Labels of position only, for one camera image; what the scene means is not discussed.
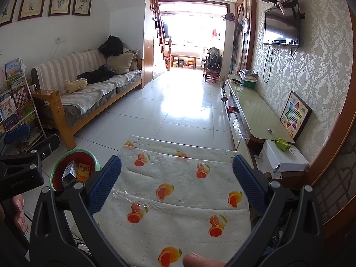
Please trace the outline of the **left hand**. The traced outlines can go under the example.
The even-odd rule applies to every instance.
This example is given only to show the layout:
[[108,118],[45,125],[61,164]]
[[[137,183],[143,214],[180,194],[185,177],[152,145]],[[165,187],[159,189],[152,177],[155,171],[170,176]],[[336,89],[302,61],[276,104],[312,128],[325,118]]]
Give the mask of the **left hand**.
[[24,214],[25,200],[22,195],[1,201],[1,247],[19,243],[29,245],[26,238],[28,223]]

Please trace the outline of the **right hand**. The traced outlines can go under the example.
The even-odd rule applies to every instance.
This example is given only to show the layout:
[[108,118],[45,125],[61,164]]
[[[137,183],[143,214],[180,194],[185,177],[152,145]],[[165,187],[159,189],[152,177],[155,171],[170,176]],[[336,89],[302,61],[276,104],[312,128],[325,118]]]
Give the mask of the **right hand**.
[[207,259],[196,253],[189,253],[183,258],[184,267],[225,267],[226,263]]

